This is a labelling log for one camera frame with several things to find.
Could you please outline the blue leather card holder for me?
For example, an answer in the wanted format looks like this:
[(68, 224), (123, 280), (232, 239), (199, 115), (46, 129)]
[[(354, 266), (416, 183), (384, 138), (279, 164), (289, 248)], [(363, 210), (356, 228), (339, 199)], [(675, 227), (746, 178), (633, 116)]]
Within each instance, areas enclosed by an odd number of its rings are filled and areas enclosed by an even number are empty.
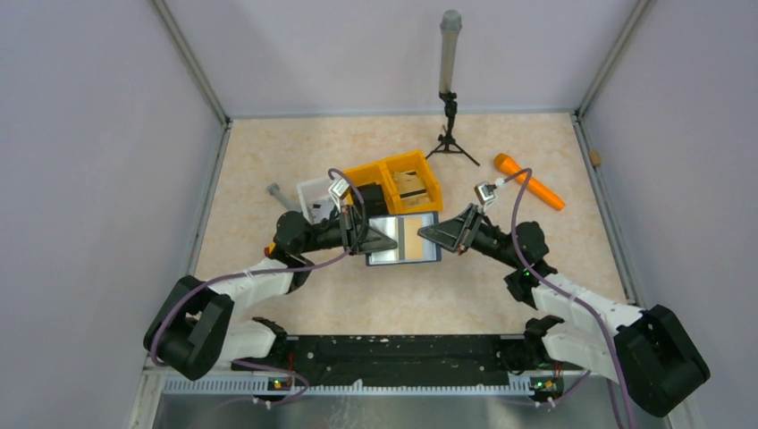
[(367, 266), (425, 264), (442, 261), (442, 248), (422, 238), (418, 230), (439, 222), (437, 212), (375, 216), (369, 225), (397, 242), (394, 249), (370, 253)]

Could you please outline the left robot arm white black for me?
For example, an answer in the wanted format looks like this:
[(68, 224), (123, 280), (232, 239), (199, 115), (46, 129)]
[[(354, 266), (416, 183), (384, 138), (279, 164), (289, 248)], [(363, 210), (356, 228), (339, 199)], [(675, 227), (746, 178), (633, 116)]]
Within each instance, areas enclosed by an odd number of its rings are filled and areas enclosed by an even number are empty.
[(397, 240), (371, 226), (353, 206), (316, 224), (288, 211), (277, 220), (273, 246), (259, 263), (207, 281), (181, 277), (143, 345), (154, 365), (168, 366), (191, 381), (221, 361), (254, 358), (263, 368), (275, 369), (287, 355), (278, 340), (280, 329), (263, 318), (237, 327), (232, 320), (259, 302), (300, 289), (313, 271), (344, 257), (397, 247)]

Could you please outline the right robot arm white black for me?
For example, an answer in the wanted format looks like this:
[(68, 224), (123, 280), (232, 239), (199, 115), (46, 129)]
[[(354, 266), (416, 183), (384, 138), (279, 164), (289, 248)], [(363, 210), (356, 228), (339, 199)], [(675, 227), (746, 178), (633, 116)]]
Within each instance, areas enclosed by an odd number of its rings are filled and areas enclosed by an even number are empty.
[(537, 222), (510, 232), (489, 223), (480, 206), (419, 229), (420, 237), (451, 253), (474, 250), (512, 267), (511, 296), (546, 316), (527, 323), (526, 361), (547, 368), (569, 363), (617, 384), (626, 401), (664, 417), (711, 378), (711, 370), (676, 314), (608, 299), (550, 266)]

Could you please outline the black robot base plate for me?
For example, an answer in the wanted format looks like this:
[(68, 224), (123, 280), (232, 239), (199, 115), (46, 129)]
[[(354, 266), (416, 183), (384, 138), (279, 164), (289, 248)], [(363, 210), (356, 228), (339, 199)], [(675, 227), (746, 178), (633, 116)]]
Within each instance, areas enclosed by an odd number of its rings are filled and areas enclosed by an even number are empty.
[(254, 362), (291, 370), (313, 387), (500, 386), (527, 372), (574, 369), (512, 334), (289, 336)]

